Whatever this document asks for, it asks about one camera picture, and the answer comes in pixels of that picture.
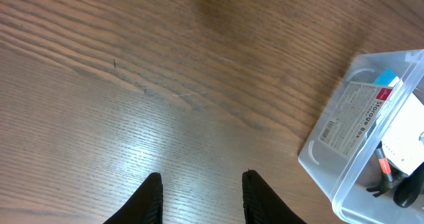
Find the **white blue cardboard box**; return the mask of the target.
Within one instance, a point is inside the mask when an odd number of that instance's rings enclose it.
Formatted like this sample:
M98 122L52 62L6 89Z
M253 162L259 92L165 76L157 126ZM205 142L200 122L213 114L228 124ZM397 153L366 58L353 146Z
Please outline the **white blue cardboard box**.
M394 87L403 81L396 73L386 68L374 81L375 85ZM375 124L379 125L388 111L388 106L380 99L377 102ZM409 95L381 138L383 152L388 161L399 171L410 176L423 163L423 104L416 95Z

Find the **clear plastic container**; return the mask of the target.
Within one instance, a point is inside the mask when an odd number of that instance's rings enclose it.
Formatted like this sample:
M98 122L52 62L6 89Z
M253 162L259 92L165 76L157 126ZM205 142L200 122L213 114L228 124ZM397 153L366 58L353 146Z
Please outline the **clear plastic container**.
M403 85L375 85L386 69ZM362 54L353 59L346 74L317 120L299 162L323 193L333 212L348 223L422 223L423 189L408 208L397 206L396 188L374 197L366 188L377 186L382 171L375 149L409 95L423 104L423 51L404 50ZM391 115L376 125L377 99L386 101Z

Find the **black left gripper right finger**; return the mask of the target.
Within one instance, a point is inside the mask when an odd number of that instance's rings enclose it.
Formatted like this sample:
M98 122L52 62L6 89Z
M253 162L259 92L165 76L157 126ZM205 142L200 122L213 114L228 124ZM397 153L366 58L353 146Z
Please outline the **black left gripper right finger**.
M246 224L305 224L255 170L242 174Z

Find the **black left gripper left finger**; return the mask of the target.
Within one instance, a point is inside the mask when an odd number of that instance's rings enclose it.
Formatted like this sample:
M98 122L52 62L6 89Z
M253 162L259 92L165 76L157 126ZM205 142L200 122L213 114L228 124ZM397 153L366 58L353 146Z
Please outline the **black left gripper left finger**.
M163 224L163 184L153 172L104 224Z

